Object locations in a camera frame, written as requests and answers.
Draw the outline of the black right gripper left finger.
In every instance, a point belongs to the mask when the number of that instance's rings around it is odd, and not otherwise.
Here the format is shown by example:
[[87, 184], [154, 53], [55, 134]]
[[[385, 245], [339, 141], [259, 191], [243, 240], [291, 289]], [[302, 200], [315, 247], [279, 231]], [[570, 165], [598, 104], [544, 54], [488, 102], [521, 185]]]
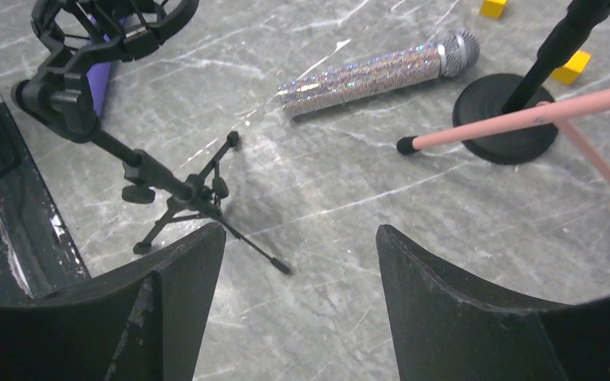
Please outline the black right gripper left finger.
[[226, 244], [210, 223], [43, 298], [0, 303], [0, 380], [191, 380]]

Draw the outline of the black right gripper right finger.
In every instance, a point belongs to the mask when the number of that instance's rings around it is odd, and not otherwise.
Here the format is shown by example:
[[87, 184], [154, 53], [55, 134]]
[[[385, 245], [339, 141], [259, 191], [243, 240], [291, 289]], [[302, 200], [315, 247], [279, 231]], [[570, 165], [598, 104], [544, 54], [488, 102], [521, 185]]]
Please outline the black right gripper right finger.
[[610, 295], [568, 305], [521, 294], [391, 225], [376, 249], [402, 380], [610, 380]]

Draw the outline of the silver glitter microphone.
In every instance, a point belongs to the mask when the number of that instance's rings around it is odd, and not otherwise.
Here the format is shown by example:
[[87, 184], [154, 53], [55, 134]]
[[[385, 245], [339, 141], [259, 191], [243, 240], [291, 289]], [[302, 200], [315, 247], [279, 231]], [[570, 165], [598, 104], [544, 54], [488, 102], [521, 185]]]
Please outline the silver glitter microphone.
[[440, 78], [452, 78], [479, 60], [481, 46], [469, 31], [456, 30], [441, 39], [352, 63], [277, 87], [289, 118], [324, 110], [384, 92]]

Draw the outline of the black tripod shock-mount stand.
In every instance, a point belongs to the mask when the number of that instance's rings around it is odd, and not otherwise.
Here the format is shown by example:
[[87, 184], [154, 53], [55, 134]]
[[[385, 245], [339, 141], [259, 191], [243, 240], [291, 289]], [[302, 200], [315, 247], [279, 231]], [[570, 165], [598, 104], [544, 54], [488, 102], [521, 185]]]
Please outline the black tripod shock-mount stand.
[[[157, 52], [118, 66], [103, 128], [179, 177], [198, 171], [223, 137], [238, 132], [240, 144], [221, 164], [230, 186], [224, 211], [257, 248], [231, 239], [233, 265], [264, 267], [265, 250], [299, 271], [286, 221], [298, 196], [298, 133], [284, 118], [276, 87], [308, 65], [320, 21], [323, 33], [336, 33], [366, 13], [378, 22], [386, 9], [383, 1], [203, 1]], [[29, 134], [40, 139], [37, 161], [91, 275], [135, 260], [132, 247], [165, 211], [165, 193], [149, 205], [124, 202], [117, 159], [36, 122]]]

